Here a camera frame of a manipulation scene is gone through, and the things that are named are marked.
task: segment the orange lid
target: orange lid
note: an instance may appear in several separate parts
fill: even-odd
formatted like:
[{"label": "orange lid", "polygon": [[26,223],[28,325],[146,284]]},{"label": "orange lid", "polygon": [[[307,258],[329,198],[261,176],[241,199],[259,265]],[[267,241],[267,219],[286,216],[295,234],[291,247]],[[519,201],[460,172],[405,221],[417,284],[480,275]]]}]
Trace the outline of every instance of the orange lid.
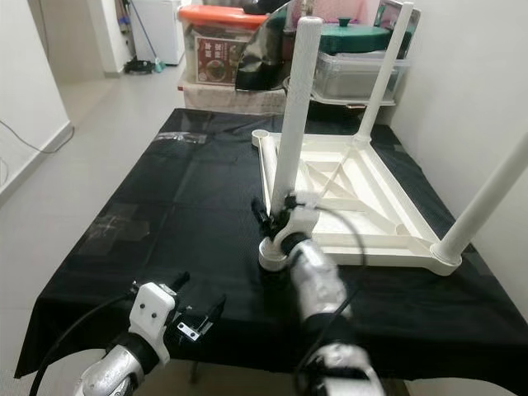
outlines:
[{"label": "orange lid", "polygon": [[256,30],[266,19],[265,15],[249,15],[242,8],[190,5],[180,8],[180,19],[195,23],[221,22]]}]

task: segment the label on box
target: label on box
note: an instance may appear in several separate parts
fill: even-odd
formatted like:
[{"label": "label on box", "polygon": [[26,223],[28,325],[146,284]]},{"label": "label on box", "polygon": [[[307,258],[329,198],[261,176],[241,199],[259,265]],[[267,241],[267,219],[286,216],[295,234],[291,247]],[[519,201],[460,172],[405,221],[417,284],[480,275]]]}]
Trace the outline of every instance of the label on box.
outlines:
[{"label": "label on box", "polygon": [[196,37],[196,82],[234,85],[238,61],[246,44],[241,40]]}]

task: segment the white wall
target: white wall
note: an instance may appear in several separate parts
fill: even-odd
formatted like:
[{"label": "white wall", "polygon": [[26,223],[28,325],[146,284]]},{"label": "white wall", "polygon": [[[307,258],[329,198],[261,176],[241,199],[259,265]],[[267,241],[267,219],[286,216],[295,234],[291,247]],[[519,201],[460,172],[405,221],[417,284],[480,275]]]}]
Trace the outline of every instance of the white wall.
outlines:
[{"label": "white wall", "polygon": [[[68,117],[25,1],[0,0],[0,59],[0,120],[36,147],[46,147]],[[0,125],[0,158],[9,168],[0,193],[35,157],[34,149]]]},{"label": "white wall", "polygon": [[88,0],[102,66],[106,73],[120,73],[132,56],[117,23],[115,0]]},{"label": "white wall", "polygon": [[89,1],[29,0],[58,84],[81,83],[104,77],[96,32],[88,10]]},{"label": "white wall", "polygon": [[[528,2],[417,0],[422,19],[391,126],[458,216],[528,132]],[[474,239],[528,318],[528,172]],[[411,384],[416,396],[508,394],[476,381]]]}]

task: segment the refrigerator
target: refrigerator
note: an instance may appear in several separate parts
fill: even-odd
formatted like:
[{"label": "refrigerator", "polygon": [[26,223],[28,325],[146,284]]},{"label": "refrigerator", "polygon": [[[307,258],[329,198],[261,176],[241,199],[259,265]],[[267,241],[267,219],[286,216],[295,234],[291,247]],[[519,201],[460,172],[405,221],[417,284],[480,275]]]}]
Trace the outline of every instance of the refrigerator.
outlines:
[{"label": "refrigerator", "polygon": [[177,11],[181,5],[186,5],[191,1],[132,1],[134,2],[137,13],[132,4],[130,4],[130,23],[132,25],[132,36],[134,37],[135,52],[138,60],[150,60],[153,62],[155,59],[144,30],[139,23],[140,18],[158,58],[165,64],[179,64],[185,53],[185,48],[182,23],[177,19]]}]

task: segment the white pipe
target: white pipe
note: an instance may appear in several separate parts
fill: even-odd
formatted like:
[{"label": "white pipe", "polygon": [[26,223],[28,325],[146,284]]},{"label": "white pipe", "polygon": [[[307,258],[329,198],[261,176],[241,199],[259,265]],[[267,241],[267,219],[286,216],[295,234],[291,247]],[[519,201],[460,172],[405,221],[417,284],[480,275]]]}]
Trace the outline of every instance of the white pipe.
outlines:
[{"label": "white pipe", "polygon": [[266,177],[267,193],[271,198],[273,194],[273,181],[277,171],[277,151],[275,140],[271,136],[266,136],[259,141],[262,164],[264,165],[264,175]]},{"label": "white pipe", "polygon": [[394,63],[398,57],[398,52],[402,46],[403,37],[413,12],[413,3],[404,2],[402,9],[399,12],[396,26],[394,27],[393,35],[390,38],[389,46],[385,52],[381,69],[379,70],[378,77],[370,94],[369,104],[366,107],[363,120],[357,134],[354,135],[354,140],[357,143],[368,143],[370,142],[370,132],[376,121],[378,111],[380,111],[381,102],[387,90],[387,84],[389,83],[390,75],[393,72]]},{"label": "white pipe", "polygon": [[526,167],[528,167],[528,133],[495,169],[445,237],[431,246],[433,256],[441,262],[459,264],[464,249]]},{"label": "white pipe", "polygon": [[285,197],[295,189],[322,29],[323,20],[313,16],[300,18],[297,25],[290,87],[271,197],[271,213],[274,215],[284,206]]}]

